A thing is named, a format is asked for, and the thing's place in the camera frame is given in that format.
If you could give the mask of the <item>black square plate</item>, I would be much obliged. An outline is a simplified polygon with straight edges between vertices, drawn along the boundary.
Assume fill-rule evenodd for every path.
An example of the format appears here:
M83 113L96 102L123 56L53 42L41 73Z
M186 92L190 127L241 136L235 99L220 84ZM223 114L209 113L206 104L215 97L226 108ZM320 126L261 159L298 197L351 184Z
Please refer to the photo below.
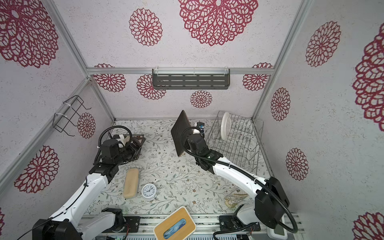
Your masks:
M184 110L181 111L178 119L171 129L171 135L175 144L177 156L180 157L185 151L184 148L190 150L187 137L193 133L192 130L186 131L187 128L191 127L190 121Z
M139 159L142 147L135 147L133 145L133 135L113 135L111 139L118 141L119 157L122 159L122 165L134 162Z

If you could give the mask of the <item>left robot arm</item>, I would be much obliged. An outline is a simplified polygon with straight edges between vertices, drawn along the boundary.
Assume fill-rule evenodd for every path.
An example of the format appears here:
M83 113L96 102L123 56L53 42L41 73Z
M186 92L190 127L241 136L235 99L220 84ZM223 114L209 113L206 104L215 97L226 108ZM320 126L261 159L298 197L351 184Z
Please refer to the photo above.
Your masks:
M121 165L140 156L145 137L115 135L98 147L97 159L84 183L69 200L48 219L38 220L32 228L34 240L93 240L106 230L122 232L127 226L119 208L105 208L100 214L81 223L89 205L113 180Z

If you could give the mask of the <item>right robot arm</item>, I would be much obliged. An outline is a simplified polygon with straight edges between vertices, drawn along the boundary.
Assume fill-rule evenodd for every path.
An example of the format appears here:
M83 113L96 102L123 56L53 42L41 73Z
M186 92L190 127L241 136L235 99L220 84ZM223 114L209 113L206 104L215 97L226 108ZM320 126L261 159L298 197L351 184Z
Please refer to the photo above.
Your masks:
M298 231L297 222L289 210L287 195L276 178L265 179L251 174L223 154L210 149L201 128L186 128L181 133L180 142L184 152L194 157L196 164L204 171L230 181L254 199L252 206L240 206L235 211L235 222L242 229L262 223L270 229L281 226L291 233Z

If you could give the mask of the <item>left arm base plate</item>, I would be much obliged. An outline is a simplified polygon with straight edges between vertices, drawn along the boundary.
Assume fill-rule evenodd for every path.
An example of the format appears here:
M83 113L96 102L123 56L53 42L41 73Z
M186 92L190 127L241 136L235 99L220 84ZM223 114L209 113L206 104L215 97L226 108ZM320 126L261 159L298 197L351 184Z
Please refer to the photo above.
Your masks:
M140 225L141 217L124 216L122 209L105 208L102 213L115 214L115 222L111 228L106 229L103 233L137 233Z

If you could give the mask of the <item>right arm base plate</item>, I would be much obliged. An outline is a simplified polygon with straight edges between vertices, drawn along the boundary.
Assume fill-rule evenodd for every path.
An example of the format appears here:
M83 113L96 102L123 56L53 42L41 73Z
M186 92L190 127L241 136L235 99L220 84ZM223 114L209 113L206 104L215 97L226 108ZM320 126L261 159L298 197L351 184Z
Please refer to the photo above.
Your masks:
M244 227L245 224L243 224L240 220L233 217L232 215L221 215L219 216L219 225L221 231L232 231L232 230L238 230L241 227ZM260 223L255 223L252 226L244 229L245 232L259 232L261 230Z

